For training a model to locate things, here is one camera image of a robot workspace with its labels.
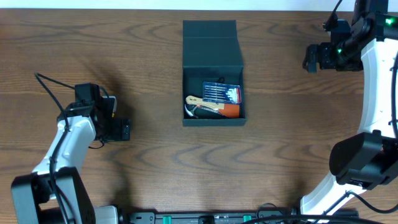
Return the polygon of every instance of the box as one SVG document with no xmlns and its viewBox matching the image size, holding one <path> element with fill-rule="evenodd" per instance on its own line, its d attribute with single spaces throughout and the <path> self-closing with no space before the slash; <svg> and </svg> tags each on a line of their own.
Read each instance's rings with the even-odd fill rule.
<svg viewBox="0 0 398 224">
<path fill-rule="evenodd" d="M 242 126 L 244 112 L 243 60 L 236 32 L 236 21 L 183 21 L 183 126 Z M 184 109 L 185 99 L 203 98 L 203 82 L 217 82 L 241 87 L 240 118 L 198 110 L 199 119 Z"/>
</svg>

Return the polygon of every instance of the wooden table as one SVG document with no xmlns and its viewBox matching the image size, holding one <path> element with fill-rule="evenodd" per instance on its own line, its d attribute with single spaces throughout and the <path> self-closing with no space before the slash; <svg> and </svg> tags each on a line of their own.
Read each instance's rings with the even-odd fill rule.
<svg viewBox="0 0 398 224">
<path fill-rule="evenodd" d="M 363 72 L 302 69 L 309 44 L 328 42 L 328 12 L 130 10 L 0 11 L 0 217 L 15 223 L 10 185 L 31 172 L 56 132 L 59 110 L 34 71 L 70 85 L 93 82 L 132 119 L 131 141 L 90 149 L 81 178 L 93 205 L 165 211 L 289 206 L 328 172 L 335 143 L 356 134 Z M 350 13 L 339 14 L 351 19 Z M 182 127 L 182 20 L 236 19 L 248 122 Z M 65 107 L 74 93 L 49 83 Z M 363 197 L 397 203 L 398 182 Z M 360 216 L 396 223 L 352 200 Z"/>
</svg>

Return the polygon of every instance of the green clip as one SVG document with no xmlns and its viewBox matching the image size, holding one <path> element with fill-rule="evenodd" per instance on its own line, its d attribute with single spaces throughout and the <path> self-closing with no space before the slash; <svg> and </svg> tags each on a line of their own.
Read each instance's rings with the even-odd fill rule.
<svg viewBox="0 0 398 224">
<path fill-rule="evenodd" d="M 244 215 L 243 216 L 243 222 L 247 222 L 249 220 L 251 220 L 251 215 Z"/>
<path fill-rule="evenodd" d="M 172 224 L 172 217 L 163 217 L 163 224 Z"/>
</svg>

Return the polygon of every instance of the wood grain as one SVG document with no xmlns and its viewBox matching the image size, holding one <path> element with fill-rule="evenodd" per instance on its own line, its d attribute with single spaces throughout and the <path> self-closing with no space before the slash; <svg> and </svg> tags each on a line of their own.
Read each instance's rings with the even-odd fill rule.
<svg viewBox="0 0 398 224">
<path fill-rule="evenodd" d="M 339 14 L 349 19 L 351 14 Z M 301 68 L 306 46 L 327 42 L 327 12 L 0 10 L 0 217 L 15 223 L 10 185 L 47 152 L 59 111 L 34 71 L 93 82 L 132 119 L 129 142 L 89 150 L 81 177 L 94 205 L 129 211 L 255 210 L 289 206 L 328 172 L 338 141 L 356 133 L 363 73 Z M 245 70 L 243 127 L 183 128 L 182 20 L 236 19 Z M 73 92 L 49 84 L 63 106 Z M 397 202 L 398 184 L 364 197 Z M 357 200 L 363 218 L 396 223 Z"/>
</svg>

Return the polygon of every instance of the green light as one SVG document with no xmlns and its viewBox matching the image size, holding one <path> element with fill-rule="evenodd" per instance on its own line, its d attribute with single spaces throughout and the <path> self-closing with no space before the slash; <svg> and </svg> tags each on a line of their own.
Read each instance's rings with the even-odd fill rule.
<svg viewBox="0 0 398 224">
<path fill-rule="evenodd" d="M 389 25 L 391 25 L 393 22 L 394 22 L 394 20 L 393 20 L 393 19 L 386 19 L 386 24 L 389 24 Z"/>
</svg>

